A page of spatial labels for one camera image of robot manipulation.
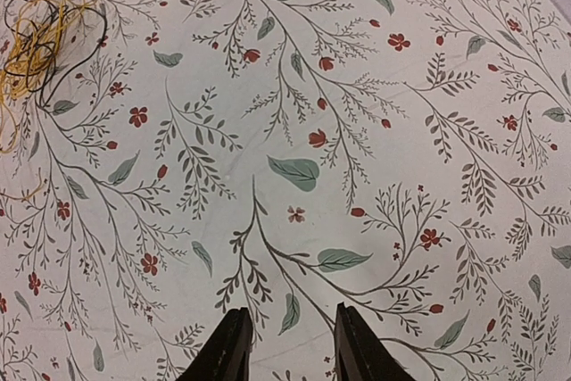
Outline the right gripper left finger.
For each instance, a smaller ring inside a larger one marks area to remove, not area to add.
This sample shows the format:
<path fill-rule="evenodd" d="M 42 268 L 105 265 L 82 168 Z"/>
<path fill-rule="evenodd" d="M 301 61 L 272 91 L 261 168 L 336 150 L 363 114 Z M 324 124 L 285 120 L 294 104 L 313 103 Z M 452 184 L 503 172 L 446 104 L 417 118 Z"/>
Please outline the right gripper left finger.
<path fill-rule="evenodd" d="M 229 310 L 177 381 L 250 379 L 253 323 L 245 307 Z"/>

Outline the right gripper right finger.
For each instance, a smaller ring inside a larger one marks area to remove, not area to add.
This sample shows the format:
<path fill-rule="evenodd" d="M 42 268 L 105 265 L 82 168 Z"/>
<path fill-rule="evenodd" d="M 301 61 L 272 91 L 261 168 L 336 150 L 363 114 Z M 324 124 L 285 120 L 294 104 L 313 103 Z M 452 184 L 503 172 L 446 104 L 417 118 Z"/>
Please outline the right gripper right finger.
<path fill-rule="evenodd" d="M 340 381 L 413 381 L 353 306 L 337 305 L 334 343 Z"/>

